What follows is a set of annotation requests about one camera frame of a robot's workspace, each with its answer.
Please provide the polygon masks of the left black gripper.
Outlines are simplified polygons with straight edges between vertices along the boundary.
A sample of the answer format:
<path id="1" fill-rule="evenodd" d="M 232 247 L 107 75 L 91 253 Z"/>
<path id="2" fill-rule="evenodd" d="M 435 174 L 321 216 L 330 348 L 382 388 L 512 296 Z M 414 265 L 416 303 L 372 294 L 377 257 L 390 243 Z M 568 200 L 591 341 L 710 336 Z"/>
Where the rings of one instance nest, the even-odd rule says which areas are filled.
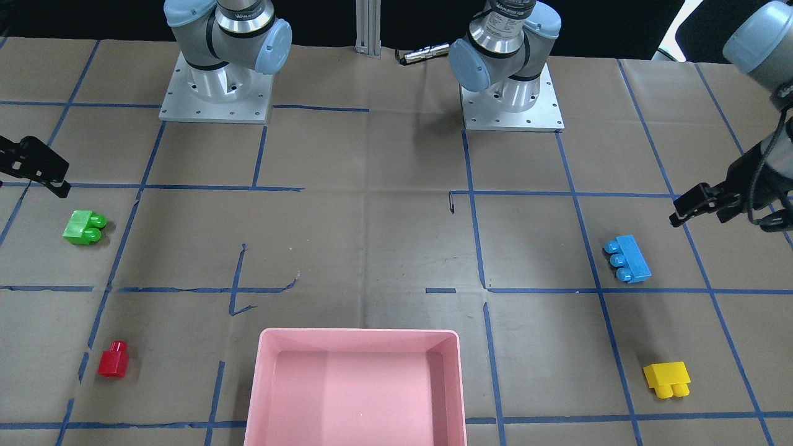
<path id="1" fill-rule="evenodd" d="M 675 212 L 669 215 L 672 227 L 680 227 L 692 218 L 716 212 L 717 220 L 725 224 L 751 208 L 761 211 L 775 200 L 782 208 L 759 219 L 759 227 L 765 232 L 791 230 L 791 201 L 782 196 L 791 192 L 791 145 L 776 144 L 768 156 L 754 186 L 754 200 L 750 201 L 751 181 L 766 152 L 767 144 L 756 144 L 734 161 L 725 180 L 711 186 L 699 183 L 685 194 L 672 201 Z"/>

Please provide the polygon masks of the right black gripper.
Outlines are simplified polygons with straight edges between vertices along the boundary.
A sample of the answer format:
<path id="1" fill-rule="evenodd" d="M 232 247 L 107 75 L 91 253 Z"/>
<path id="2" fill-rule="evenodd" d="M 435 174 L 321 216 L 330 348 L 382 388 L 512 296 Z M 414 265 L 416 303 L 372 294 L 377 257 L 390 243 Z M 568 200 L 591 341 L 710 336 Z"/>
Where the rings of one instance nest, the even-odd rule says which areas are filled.
<path id="1" fill-rule="evenodd" d="M 69 166 L 67 160 L 34 136 L 17 143 L 1 137 L 1 172 L 36 181 L 61 199 L 68 197 L 72 187 L 65 180 Z"/>

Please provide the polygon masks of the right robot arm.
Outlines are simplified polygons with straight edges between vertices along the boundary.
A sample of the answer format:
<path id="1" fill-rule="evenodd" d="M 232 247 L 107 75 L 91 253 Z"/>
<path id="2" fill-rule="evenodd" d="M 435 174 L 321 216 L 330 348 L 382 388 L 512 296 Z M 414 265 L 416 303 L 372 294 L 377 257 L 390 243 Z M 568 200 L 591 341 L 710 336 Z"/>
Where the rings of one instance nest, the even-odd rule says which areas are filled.
<path id="1" fill-rule="evenodd" d="M 260 123 L 292 29 L 270 1 L 167 1 L 180 47 L 160 117 L 165 121 Z"/>

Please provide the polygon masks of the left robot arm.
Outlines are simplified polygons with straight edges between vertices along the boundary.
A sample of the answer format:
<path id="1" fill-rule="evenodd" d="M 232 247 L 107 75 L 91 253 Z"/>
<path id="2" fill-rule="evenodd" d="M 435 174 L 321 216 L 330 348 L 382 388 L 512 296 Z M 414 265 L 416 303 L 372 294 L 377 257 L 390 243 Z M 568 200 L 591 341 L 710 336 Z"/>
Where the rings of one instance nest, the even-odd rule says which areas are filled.
<path id="1" fill-rule="evenodd" d="M 462 92 L 480 96 L 501 118 L 532 109 L 563 20 L 538 1 L 488 1 L 451 43 L 450 67 Z M 702 214 L 726 223 L 740 214 L 765 232 L 791 230 L 791 5 L 771 1 L 726 40 L 723 56 L 770 93 L 775 130 L 734 161 L 722 183 L 700 183 L 677 198 L 674 227 Z"/>

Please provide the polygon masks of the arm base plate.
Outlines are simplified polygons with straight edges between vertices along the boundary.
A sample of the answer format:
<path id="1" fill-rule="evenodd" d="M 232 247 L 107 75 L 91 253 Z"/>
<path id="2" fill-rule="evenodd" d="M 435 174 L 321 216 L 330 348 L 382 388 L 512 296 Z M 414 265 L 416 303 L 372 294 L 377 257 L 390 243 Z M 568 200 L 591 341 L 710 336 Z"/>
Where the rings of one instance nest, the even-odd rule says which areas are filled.
<path id="1" fill-rule="evenodd" d="M 265 125 L 273 85 L 272 74 L 232 63 L 198 70 L 180 53 L 158 117 L 166 122 Z"/>
<path id="2" fill-rule="evenodd" d="M 547 64 L 530 81 L 505 79 L 481 92 L 459 91 L 467 130 L 558 133 L 566 127 Z"/>

